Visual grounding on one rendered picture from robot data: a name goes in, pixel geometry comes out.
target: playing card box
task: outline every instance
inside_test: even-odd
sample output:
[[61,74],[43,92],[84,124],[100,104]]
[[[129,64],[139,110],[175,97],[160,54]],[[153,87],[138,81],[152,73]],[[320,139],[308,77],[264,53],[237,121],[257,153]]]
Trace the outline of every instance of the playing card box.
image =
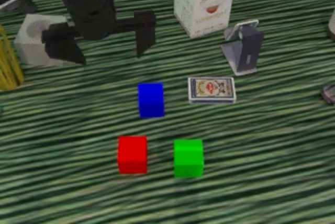
[[188,101],[200,104],[233,104],[236,102],[234,78],[189,77]]
[[233,0],[174,0],[174,15],[190,38],[228,27]]

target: colored block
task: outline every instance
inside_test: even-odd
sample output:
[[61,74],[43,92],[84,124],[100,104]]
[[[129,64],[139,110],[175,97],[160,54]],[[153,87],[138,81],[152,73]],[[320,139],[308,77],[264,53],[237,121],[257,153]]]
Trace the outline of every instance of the colored block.
[[164,117],[163,83],[142,83],[138,85],[138,108],[140,118]]
[[145,136],[121,136],[118,141],[117,164],[120,174],[148,172],[148,144]]
[[174,176],[197,178],[204,173],[204,147],[202,140],[174,141]]

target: card deck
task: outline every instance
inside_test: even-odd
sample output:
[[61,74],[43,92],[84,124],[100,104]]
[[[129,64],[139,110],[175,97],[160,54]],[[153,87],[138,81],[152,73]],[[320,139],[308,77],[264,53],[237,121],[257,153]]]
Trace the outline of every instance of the card deck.
[[188,100],[200,104],[233,104],[236,91],[233,77],[189,77]]

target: red cube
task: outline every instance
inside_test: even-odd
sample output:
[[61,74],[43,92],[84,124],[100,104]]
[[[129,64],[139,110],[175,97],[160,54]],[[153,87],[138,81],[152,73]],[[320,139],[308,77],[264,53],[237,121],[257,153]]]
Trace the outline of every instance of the red cube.
[[117,150],[120,174],[148,172],[148,145],[146,136],[121,136]]

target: yellow object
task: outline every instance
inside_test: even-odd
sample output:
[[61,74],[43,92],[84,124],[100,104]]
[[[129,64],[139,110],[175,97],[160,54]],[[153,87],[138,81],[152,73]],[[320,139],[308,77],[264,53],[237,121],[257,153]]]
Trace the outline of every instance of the yellow object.
[[23,83],[25,77],[4,27],[0,25],[0,90],[10,91]]

